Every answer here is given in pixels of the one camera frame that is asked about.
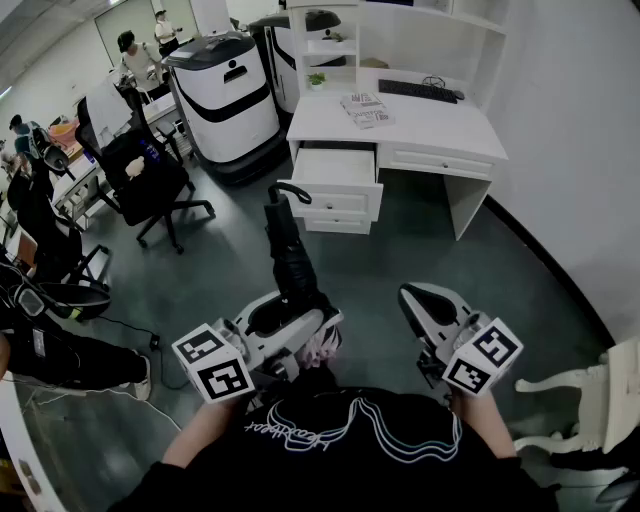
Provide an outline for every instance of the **black shirt with white print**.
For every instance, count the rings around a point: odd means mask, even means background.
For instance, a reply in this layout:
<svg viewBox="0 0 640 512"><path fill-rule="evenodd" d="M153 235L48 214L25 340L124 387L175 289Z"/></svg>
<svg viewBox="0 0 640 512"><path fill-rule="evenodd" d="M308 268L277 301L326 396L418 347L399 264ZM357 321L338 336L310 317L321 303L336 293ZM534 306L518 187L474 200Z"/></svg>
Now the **black shirt with white print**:
<svg viewBox="0 0 640 512"><path fill-rule="evenodd" d="M247 414L186 469L154 464L111 510L363 504L557 510L520 459L496 459L472 428L434 400L359 389L288 398Z"/></svg>

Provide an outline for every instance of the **black keyboard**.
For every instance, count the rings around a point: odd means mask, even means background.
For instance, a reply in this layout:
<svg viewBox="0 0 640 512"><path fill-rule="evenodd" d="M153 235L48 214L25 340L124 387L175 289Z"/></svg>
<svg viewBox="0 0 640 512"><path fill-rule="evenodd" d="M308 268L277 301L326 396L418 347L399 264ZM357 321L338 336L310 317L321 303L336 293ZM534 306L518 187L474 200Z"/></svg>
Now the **black keyboard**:
<svg viewBox="0 0 640 512"><path fill-rule="evenodd" d="M458 103L455 94L449 89L435 87L433 85L410 84L409 82L396 82L395 80L378 80L378 91L387 94L399 94L401 96L415 96L428 100L446 101Z"/></svg>

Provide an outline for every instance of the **black pants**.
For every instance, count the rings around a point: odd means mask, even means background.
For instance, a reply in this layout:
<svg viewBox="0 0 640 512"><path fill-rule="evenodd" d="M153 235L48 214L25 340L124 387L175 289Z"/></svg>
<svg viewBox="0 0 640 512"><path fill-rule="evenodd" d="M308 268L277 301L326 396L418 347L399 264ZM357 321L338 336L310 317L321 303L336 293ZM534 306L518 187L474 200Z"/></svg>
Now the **black pants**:
<svg viewBox="0 0 640 512"><path fill-rule="evenodd" d="M13 373L71 389L106 389L146 378L146 362L133 350L59 329L51 331L53 334L45 332L42 357L36 353L29 331L7 335L9 370Z"/></svg>
<svg viewBox="0 0 640 512"><path fill-rule="evenodd" d="M178 43L178 38L174 37L171 41L165 44L160 45L160 55L166 57L170 53L174 52L180 48L180 43Z"/></svg>
<svg viewBox="0 0 640 512"><path fill-rule="evenodd" d="M162 96L169 94L170 92L171 89L169 89L169 84L162 84L155 89L147 91L147 94L151 98L151 101L156 101L158 98L162 98Z"/></svg>

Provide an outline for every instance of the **person in white shirt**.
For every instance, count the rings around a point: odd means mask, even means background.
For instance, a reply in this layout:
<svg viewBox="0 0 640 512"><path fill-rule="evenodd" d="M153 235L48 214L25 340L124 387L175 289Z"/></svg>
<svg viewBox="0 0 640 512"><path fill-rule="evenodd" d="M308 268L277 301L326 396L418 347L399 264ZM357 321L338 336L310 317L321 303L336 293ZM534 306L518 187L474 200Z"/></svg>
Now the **person in white shirt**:
<svg viewBox="0 0 640 512"><path fill-rule="evenodd" d="M171 92L169 86L163 83L162 68L160 67L162 56L155 44L136 43L133 32L127 30L118 37L118 46L122 52L121 78L128 71L131 71L138 87L147 91L149 97L154 101ZM149 72L150 66L154 66L155 71Z"/></svg>
<svg viewBox="0 0 640 512"><path fill-rule="evenodd" d="M167 11L156 13L156 40L160 44L160 54L163 57L171 54L180 46L176 34L182 32L181 28L173 29L173 25L167 19Z"/></svg>

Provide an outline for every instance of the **shoe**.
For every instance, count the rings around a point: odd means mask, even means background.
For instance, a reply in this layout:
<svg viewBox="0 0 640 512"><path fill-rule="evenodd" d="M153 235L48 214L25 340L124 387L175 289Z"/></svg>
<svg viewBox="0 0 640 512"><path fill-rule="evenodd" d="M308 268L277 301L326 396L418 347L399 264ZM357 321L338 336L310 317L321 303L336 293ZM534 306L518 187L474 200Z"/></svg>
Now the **shoe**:
<svg viewBox="0 0 640 512"><path fill-rule="evenodd" d="M140 357L144 358L144 362L147 365L147 376L142 382L134 382L133 387L135 388L136 398L146 402L151 396L151 361L146 356Z"/></svg>

